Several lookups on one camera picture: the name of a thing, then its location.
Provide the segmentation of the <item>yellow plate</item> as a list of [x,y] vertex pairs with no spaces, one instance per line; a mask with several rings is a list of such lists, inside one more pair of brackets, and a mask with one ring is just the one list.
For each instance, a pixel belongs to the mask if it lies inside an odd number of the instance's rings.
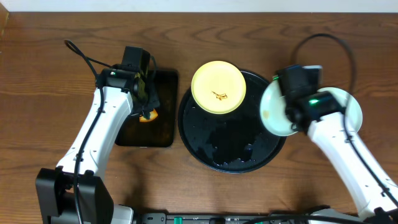
[[246,95],[246,81],[233,64],[212,61],[193,75],[191,92],[196,104],[212,114],[226,114],[237,109]]

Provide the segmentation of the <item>green and orange sponge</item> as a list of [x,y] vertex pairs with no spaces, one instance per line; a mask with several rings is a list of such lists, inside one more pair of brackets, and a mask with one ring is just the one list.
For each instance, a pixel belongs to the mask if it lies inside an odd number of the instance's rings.
[[148,122],[155,120],[157,117],[158,117],[158,112],[156,111],[156,109],[153,109],[150,112],[140,115],[139,122],[140,123],[148,123]]

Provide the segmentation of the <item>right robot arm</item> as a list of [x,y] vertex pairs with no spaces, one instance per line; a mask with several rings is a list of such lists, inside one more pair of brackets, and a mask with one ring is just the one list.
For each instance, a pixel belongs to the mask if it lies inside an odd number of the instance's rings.
[[322,67],[276,71],[261,100],[262,122],[277,136],[304,133],[331,162],[367,223],[397,223],[397,184],[360,138],[361,107],[352,94],[320,87]]

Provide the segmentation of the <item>pale green plate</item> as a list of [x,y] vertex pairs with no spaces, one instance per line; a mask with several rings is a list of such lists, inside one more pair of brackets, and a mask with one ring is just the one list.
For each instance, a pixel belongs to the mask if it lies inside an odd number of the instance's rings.
[[318,90],[318,92],[323,91],[330,92],[342,107],[348,107],[346,109],[348,121],[353,129],[358,132],[363,123],[363,112],[358,101],[352,95],[337,87],[324,87]]

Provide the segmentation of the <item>light blue plate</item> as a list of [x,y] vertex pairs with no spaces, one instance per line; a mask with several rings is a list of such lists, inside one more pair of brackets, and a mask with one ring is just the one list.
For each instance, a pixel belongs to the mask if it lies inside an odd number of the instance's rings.
[[267,86],[262,94],[259,108],[263,125],[273,135],[284,137],[297,132],[292,129],[292,122],[285,114],[285,99],[277,81],[272,81]]

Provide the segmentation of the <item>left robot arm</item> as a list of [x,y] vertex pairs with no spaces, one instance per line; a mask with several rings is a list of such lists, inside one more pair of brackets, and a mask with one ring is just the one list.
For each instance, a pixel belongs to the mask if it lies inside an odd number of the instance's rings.
[[159,107],[149,71],[155,58],[127,46],[122,62],[95,69],[95,92],[89,113],[68,152],[54,169],[42,168],[35,188],[44,223],[132,223],[134,210],[113,202],[104,182],[109,155],[129,117],[150,119]]

